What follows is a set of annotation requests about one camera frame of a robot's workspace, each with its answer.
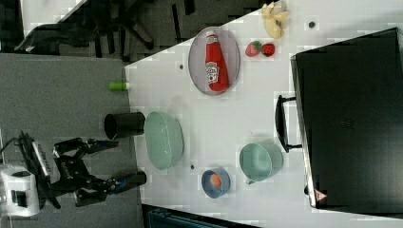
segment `black mug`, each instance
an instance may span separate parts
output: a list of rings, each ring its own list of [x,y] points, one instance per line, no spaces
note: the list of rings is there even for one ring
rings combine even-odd
[[[105,133],[110,140],[144,133],[145,116],[141,112],[107,114],[105,117]]]

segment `cable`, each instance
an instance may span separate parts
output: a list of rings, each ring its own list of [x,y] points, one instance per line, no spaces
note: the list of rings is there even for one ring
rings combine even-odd
[[[12,142],[14,142],[16,140],[16,138],[12,138],[10,140],[8,140],[4,146],[0,149],[0,155],[3,153],[3,151],[7,148],[7,146],[9,146]]]

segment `green object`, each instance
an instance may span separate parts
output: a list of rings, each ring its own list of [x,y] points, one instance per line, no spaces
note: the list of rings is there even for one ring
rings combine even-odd
[[[249,179],[248,184],[264,181],[281,167],[281,151],[268,141],[247,144],[240,151],[240,168]]]
[[[108,89],[111,91],[124,91],[124,90],[128,89],[128,83],[111,82],[111,83],[109,83]]]
[[[261,43],[259,41],[254,41],[253,43],[253,47],[257,50],[257,51],[261,51]]]
[[[179,123],[163,112],[151,112],[144,124],[148,158],[157,169],[173,166],[183,153],[183,138]]]

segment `gray carpet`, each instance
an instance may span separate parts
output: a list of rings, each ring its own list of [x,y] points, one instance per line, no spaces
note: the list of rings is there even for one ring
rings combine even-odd
[[[130,6],[135,0],[126,0]],[[194,0],[195,11],[185,15],[183,0],[154,0],[154,3],[143,3],[137,10],[137,18],[143,23],[153,37],[155,47],[148,50],[137,40],[131,37],[130,62],[137,62],[143,58],[177,45],[180,41],[190,39],[199,31],[211,26],[221,26],[239,18],[253,10],[259,9],[265,1],[261,0]],[[177,39],[172,5],[176,5],[178,12],[180,39]],[[119,36],[115,32],[116,52],[108,54],[106,38],[102,37],[101,45],[103,58],[120,58]],[[61,55],[95,57],[95,45],[90,47],[60,46]]]
[[[52,177],[55,143],[81,137],[105,140],[104,117],[129,111],[127,92],[110,92],[108,82],[121,80],[120,60],[0,54],[0,127],[3,141],[24,130],[41,144]],[[108,179],[117,171],[137,166],[133,139],[116,148],[84,158],[90,174]],[[22,164],[14,145],[5,151],[7,163]],[[143,227],[140,190],[112,195],[106,201],[75,207],[72,194],[58,198],[62,208],[49,203],[35,217],[15,218],[12,227],[78,228]]]

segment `ketchup bottle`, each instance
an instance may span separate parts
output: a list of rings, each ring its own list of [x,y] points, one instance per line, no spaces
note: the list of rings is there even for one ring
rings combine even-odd
[[[228,73],[222,56],[220,43],[214,31],[207,31],[205,47],[205,72],[211,90],[224,91],[228,88]]]

